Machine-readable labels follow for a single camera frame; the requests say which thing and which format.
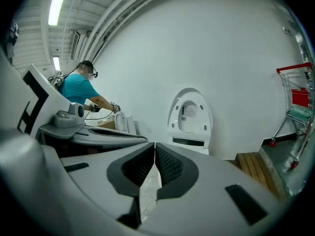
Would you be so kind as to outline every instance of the white curved wall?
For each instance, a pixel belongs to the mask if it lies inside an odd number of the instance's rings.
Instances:
[[[167,142],[173,97],[203,93],[214,118],[210,152],[258,151],[284,117],[276,68],[301,63],[270,0],[160,0],[136,14],[102,51],[95,89],[133,115],[141,135]],[[292,133],[287,123],[279,135]]]

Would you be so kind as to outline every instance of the red shopping cart handle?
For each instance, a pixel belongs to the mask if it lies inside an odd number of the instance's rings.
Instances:
[[[311,65],[311,63],[307,62],[307,63],[303,63],[303,64],[298,64],[298,65],[286,66],[283,68],[277,68],[277,73],[280,73],[281,71],[284,71],[284,70],[290,70],[290,69],[301,68],[301,67],[312,68],[312,65]]]

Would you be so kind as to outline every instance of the baseball cap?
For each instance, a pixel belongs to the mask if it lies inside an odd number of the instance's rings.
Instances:
[[[91,61],[85,60],[85,61],[82,61],[81,64],[91,67],[94,70],[94,67]]]

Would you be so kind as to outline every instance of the cardboard box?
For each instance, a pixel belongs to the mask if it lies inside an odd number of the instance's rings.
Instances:
[[[115,129],[115,121],[114,120],[110,120],[108,122],[101,122],[97,125],[100,128],[109,128],[109,129]]]

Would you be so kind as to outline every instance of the shopping cart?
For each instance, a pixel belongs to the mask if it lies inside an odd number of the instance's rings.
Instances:
[[[298,64],[278,68],[277,73],[280,75],[284,93],[285,93],[285,110],[286,115],[279,128],[272,136],[270,146],[276,146],[276,135],[282,128],[287,118],[291,119],[296,129],[297,135],[304,135],[305,139],[300,147],[297,156],[291,168],[295,168],[299,156],[307,142],[308,133],[311,127],[313,115],[313,70],[311,63]]]

